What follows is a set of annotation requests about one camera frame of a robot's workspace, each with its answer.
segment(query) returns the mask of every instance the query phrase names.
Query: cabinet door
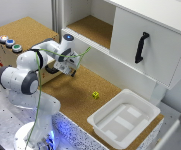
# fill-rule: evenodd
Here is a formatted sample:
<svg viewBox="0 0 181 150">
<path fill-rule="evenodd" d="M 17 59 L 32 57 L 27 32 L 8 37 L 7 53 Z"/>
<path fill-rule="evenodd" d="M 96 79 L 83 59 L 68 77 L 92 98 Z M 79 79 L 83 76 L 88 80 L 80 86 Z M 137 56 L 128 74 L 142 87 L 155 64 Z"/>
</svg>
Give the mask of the cabinet door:
<svg viewBox="0 0 181 150">
<path fill-rule="evenodd" d="M 144 40 L 143 60 L 136 64 L 143 32 L 150 36 Z M 181 34 L 117 8 L 110 54 L 169 86 L 181 58 Z"/>
</svg>

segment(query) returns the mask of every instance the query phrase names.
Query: brown box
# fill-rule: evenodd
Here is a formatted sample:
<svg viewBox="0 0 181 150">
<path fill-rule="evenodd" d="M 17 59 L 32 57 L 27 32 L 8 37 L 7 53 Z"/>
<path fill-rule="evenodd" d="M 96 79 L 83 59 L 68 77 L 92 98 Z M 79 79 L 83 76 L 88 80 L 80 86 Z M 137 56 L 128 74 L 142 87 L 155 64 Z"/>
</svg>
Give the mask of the brown box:
<svg viewBox="0 0 181 150">
<path fill-rule="evenodd" d="M 2 35 L 7 35 L 10 39 L 15 40 L 16 44 L 20 44 L 23 48 L 22 53 L 47 38 L 53 38 L 56 42 L 59 42 L 59 35 L 56 32 L 43 26 L 30 17 L 0 27 L 0 36 Z M 21 53 L 15 54 L 11 49 L 0 44 L 0 68 L 1 66 L 9 65 L 16 67 L 16 59 L 20 54 Z M 52 67 L 54 61 L 48 63 L 49 66 Z M 42 84 L 58 76 L 60 73 L 61 72 L 51 75 L 45 70 L 45 68 L 43 68 L 41 70 Z"/>
</svg>

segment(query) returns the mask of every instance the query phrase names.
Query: yellow cube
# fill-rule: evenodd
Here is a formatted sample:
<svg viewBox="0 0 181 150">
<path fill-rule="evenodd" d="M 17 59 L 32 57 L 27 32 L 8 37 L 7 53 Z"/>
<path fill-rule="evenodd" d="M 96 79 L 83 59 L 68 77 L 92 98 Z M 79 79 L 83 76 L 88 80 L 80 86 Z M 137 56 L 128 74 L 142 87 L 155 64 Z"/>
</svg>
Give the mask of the yellow cube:
<svg viewBox="0 0 181 150">
<path fill-rule="evenodd" d="M 97 98 L 99 98 L 99 93 L 98 92 L 93 92 L 92 96 L 93 96 L 94 99 L 97 99 Z"/>
</svg>

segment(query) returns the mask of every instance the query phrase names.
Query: white tray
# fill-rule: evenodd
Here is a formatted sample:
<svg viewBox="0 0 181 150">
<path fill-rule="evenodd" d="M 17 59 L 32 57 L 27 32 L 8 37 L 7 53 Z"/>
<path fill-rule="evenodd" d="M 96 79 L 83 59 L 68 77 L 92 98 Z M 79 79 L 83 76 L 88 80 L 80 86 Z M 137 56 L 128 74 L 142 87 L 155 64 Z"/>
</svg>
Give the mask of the white tray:
<svg viewBox="0 0 181 150">
<path fill-rule="evenodd" d="M 159 113 L 159 108 L 126 89 L 87 120 L 108 144 L 125 149 Z"/>
</svg>

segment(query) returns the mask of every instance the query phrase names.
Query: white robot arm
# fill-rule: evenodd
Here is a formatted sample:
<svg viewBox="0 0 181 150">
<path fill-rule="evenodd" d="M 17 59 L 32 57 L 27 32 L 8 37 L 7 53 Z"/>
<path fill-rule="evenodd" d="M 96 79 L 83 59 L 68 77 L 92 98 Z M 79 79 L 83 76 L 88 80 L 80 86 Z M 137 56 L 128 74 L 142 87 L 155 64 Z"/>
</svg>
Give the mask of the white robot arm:
<svg viewBox="0 0 181 150">
<path fill-rule="evenodd" d="M 17 68 L 10 66 L 0 68 L 0 84 L 4 88 L 9 89 L 9 101 L 18 107 L 37 107 L 39 82 L 36 71 L 38 71 L 39 67 L 41 69 L 47 65 L 49 57 L 56 60 L 54 68 L 57 71 L 74 76 L 75 72 L 72 73 L 71 68 L 74 70 L 78 68 L 80 57 L 75 57 L 78 54 L 73 51 L 73 40 L 73 36 L 69 34 L 63 36 L 61 44 L 53 40 L 46 40 L 19 55 Z M 48 140 L 48 138 L 52 137 L 53 133 L 52 115 L 56 114 L 59 109 L 60 102 L 57 99 L 45 93 L 42 94 L 39 105 L 39 117 L 36 118 L 37 123 L 34 125 L 27 150 L 56 150 L 56 138 L 55 140 Z M 21 146 L 25 149 L 30 133 L 31 127 L 18 145 L 17 141 L 15 141 L 15 150 L 18 149 L 17 147 L 20 149 Z"/>
</svg>

